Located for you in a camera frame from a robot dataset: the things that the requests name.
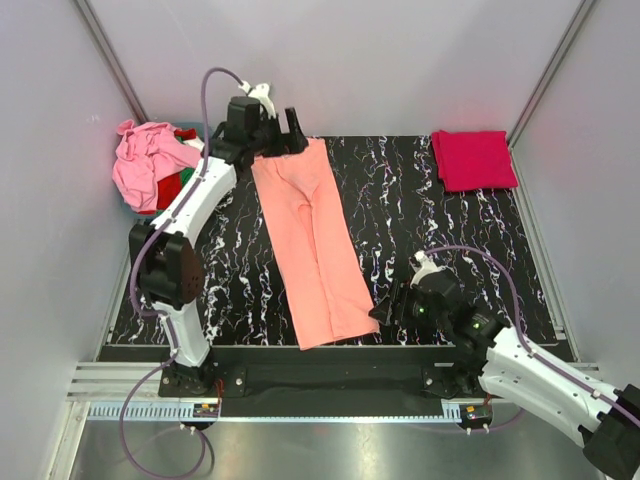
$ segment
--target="pant leg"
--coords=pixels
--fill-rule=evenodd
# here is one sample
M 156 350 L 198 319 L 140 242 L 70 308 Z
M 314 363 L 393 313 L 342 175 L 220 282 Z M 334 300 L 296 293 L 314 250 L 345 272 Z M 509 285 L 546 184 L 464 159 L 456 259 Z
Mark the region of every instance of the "pant leg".
M 344 219 L 324 141 L 321 146 L 314 158 L 319 181 L 310 203 L 320 278 L 334 337 L 339 340 L 378 332 L 379 326 L 369 317 L 373 302 Z
M 333 342 L 334 334 L 310 230 L 311 207 L 304 194 L 282 178 L 276 160 L 256 159 L 252 171 L 298 345 L 305 350 Z

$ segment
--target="metal floor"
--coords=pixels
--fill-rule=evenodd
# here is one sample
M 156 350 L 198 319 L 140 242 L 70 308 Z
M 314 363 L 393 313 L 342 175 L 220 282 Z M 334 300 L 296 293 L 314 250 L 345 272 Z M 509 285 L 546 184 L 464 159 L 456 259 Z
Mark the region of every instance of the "metal floor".
M 496 406 L 495 424 L 514 407 Z M 137 459 L 161 475 L 189 470 L 200 454 L 197 439 L 170 427 L 126 426 Z M 580 449 L 553 427 L 526 414 L 489 435 L 467 437 L 453 425 L 218 423 L 207 431 L 215 451 L 193 478 L 212 480 L 595 480 L 604 479 Z M 144 478 L 124 459 L 116 422 L 88 422 L 73 480 Z

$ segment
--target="red cloth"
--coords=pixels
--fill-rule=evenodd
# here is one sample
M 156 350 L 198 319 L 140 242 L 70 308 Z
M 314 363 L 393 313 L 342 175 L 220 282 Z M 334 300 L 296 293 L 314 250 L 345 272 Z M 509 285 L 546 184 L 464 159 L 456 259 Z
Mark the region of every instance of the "red cloth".
M 158 182 L 158 210 L 166 210 L 182 190 L 180 172 L 169 175 Z M 140 215 L 155 215 L 158 210 L 138 212 Z
M 507 132 L 434 132 L 431 136 L 438 177 L 448 192 L 514 188 Z

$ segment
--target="garment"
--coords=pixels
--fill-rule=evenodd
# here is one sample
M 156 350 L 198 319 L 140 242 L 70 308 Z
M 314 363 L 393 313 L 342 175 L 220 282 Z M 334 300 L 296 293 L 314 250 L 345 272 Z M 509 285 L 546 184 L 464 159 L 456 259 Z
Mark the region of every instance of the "garment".
M 514 188 L 506 132 L 434 132 L 431 136 L 438 177 L 448 192 Z
M 134 125 L 133 120 L 127 120 L 118 126 L 122 140 L 116 149 L 112 178 L 134 211 L 156 211 L 158 182 L 186 167 L 195 168 L 200 151 L 181 144 L 169 123 Z
M 377 332 L 324 140 L 252 171 L 300 348 Z

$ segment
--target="pile of clothes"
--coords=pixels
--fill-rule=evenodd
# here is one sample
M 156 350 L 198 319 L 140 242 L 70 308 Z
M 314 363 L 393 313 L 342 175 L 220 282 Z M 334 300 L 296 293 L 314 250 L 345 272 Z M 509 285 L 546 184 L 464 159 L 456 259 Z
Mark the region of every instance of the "pile of clothes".
M 159 215 L 171 205 L 193 175 L 204 143 L 195 129 L 169 123 L 118 126 L 112 178 L 124 201 L 140 215 Z

